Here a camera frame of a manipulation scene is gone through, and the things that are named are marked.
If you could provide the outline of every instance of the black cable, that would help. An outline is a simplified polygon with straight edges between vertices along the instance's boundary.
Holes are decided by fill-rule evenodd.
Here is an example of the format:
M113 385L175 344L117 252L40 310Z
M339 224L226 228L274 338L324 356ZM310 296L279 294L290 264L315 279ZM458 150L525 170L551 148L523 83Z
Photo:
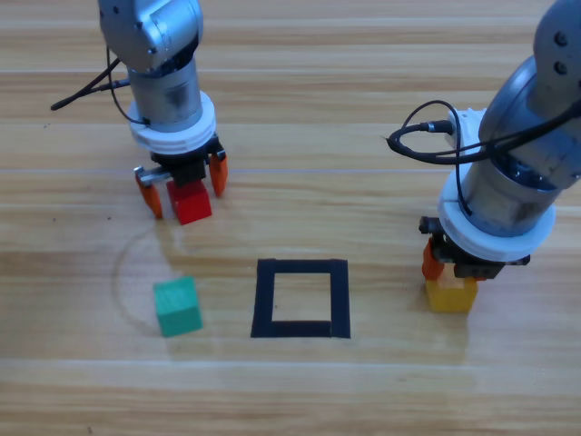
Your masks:
M117 95L115 95L115 89L113 87L113 78L111 77L111 72L113 69L110 68L110 66L111 66L111 54L110 54L110 50L109 50L108 45L106 48L106 52L107 52L107 70L106 71L108 71L109 85L111 87L111 95L113 96L113 101L115 102L115 106L117 106L117 109L119 109L119 112L121 113L121 115L123 115L125 117L125 119L127 121L129 121L130 123L149 125L150 123L147 121L139 121L139 120L132 119L128 114L125 113L125 111L123 110L123 108L119 104L119 100L117 100Z
M130 85L131 85L131 83L129 82L129 79L113 80L113 89L120 89L120 88L124 88L124 87L130 86ZM102 84L101 86L97 86L96 88L93 88L86 95L91 95L91 94L95 94L95 93L102 93L103 91L109 91L110 89L111 89L110 84Z
M424 103L423 105L421 105L420 107L418 107L416 110L414 110L406 119L406 121L404 122L402 128L406 128L408 126L408 123L411 121L411 119L414 117L414 115L416 115L419 111L421 111L422 109L431 106L433 104L441 104L443 106L446 106L449 111L452 113L452 115L454 116L454 121L456 123L456 147L455 148L455 153L456 153L456 159L459 159L460 157L460 146L462 143L462 132L461 132L461 127L460 127L460 117L458 116L458 112L456 111L456 109L454 108L454 106L452 106L450 103L445 102L443 100L432 100L431 102L427 102ZM445 127L446 123L443 123L440 125L440 127L442 129L446 128ZM470 216L472 214L472 211L470 210L470 208L468 207L468 203L466 202L466 199L464 198L464 194L462 193L462 182L460 180L460 163L456 163L456 187L458 188L458 199L460 200L460 204L462 205L462 207L464 208L464 210L466 211L466 213L468 214L468 216Z
M457 150L448 152L437 152L437 153L415 152L401 143L400 139L404 134L417 131L427 132L428 131L427 123L419 124L417 126L407 126L405 128L399 129L396 132L394 132L389 138L387 138L386 141L388 142L389 148L391 148L391 150L393 150L394 152L427 164L436 164L436 165L470 164L489 159L494 154L507 153L522 145L530 143L536 140L537 138L552 132L561 125L572 120L573 118L577 118L580 115L581 115L581 101L578 101L572 104L571 107L569 107L561 115L545 123L539 124L535 127L531 127L521 132L508 134L502 137L494 138L470 146L465 146ZM467 150L471 150L477 147L480 147L481 150L474 154L465 154L458 156L458 152L463 153ZM456 156L442 157L448 154L455 154Z
M112 64L107 64L107 68L102 73L97 75L88 85L86 85L85 87L83 87L81 90L71 95L70 97L66 97L60 102L53 104L51 106L51 111L58 111L59 109L63 109L65 106L74 102L76 99L91 94L91 90L93 89L93 87L99 82L101 82L109 73L111 73L112 70L114 70L120 62L121 61L119 59L115 59Z

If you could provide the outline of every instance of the white ring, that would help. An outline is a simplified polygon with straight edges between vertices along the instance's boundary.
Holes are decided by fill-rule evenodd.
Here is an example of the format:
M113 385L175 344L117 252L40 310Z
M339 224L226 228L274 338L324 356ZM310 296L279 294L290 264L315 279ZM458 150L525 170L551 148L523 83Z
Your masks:
M210 97L200 92L202 118L192 127L181 132L157 132L147 125L129 123L135 141L156 154L185 154L206 145L216 132L216 113ZM139 118L137 104L131 103L129 116Z
M460 179L466 176L470 164L460 167ZM491 262L515 262L532 254L551 234L556 220L552 205L540 217L535 227L521 236L503 238L482 232L460 210L456 171L446 181L438 204L439 220L444 232L467 253Z

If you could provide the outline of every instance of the metal screw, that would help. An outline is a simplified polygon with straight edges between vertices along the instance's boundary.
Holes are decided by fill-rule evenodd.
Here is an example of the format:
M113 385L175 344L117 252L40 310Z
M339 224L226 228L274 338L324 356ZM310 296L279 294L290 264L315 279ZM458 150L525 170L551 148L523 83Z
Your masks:
M562 62L555 62L555 71L558 74L565 75L566 74L566 65Z
M555 44L557 44L559 47L565 47L568 44L566 35L562 32L557 32L555 34Z

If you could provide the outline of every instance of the wood grain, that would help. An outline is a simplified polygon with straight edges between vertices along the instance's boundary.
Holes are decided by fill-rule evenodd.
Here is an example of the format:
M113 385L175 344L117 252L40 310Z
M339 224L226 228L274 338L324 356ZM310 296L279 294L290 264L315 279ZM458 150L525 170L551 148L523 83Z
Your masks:
M97 2L0 2L0 434L580 434L579 189L527 268L437 315L418 219L449 169L382 139L432 98L486 107L550 4L202 2L231 180L181 227L148 213L106 94L48 109L103 69ZM348 259L353 338L250 339L265 257ZM153 284L184 275L205 327L165 340ZM278 282L277 319L328 316L324 283Z

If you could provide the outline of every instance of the yellow cube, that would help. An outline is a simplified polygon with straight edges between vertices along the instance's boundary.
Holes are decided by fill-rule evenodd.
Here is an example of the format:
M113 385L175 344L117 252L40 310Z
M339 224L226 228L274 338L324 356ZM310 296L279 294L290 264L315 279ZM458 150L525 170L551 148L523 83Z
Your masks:
M437 280L426 280L426 294L433 312L469 313L478 294L478 282L450 277L445 272Z

